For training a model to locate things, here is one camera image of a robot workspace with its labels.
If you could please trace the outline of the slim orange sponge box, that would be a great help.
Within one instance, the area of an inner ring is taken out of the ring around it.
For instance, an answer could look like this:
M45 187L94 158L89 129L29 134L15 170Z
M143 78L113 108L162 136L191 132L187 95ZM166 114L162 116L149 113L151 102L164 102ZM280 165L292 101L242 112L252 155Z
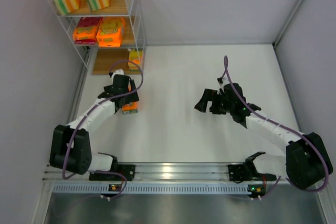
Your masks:
M130 79L128 85L128 92L134 91L136 89L135 81ZM123 114L133 114L138 112L138 92L135 91L132 94L128 94L123 99L122 113Z

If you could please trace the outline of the orange box with barcode label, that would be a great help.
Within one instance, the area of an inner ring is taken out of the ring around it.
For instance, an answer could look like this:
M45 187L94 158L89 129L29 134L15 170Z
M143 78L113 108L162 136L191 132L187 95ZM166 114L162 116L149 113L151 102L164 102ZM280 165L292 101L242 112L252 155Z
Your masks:
M130 71L137 72L139 71L138 67L135 66L133 63L134 62L136 65L139 67L141 66L141 61L142 61L142 50L137 50L137 49L129 49L129 56L128 56L128 67Z

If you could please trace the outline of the yellow smiley sponge orange box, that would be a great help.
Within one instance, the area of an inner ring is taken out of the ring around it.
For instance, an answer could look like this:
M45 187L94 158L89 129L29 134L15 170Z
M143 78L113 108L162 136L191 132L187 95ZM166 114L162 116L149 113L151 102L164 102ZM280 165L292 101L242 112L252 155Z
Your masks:
M120 47L125 28L123 17L103 17L96 35L99 47Z

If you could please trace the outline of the pink sponge orange box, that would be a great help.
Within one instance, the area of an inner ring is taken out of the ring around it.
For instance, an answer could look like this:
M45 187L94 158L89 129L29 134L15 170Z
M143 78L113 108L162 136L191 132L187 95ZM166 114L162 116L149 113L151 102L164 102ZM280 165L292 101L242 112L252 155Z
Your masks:
M73 31L73 41L76 45L95 45L102 17L81 17Z

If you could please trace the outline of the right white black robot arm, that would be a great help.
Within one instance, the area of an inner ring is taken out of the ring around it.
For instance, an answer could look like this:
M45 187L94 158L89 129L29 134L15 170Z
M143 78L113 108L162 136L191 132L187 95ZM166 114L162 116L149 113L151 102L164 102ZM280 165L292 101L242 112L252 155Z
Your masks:
M257 174L270 174L289 180L301 190L333 173L333 166L322 138L315 132L303 134L269 119L261 108L246 102L239 84L226 84L216 91L205 89L196 110L229 114L233 121L260 134L282 153L257 152L245 163Z

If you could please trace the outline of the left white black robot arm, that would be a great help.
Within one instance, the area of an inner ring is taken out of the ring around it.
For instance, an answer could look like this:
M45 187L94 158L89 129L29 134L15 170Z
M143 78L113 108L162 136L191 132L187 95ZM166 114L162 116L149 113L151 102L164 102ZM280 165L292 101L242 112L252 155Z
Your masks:
M138 102L135 82L129 76L113 73L112 84L105 86L93 105L76 120L54 129L49 164L74 174L112 172L117 169L117 158L91 150L90 134L123 106Z

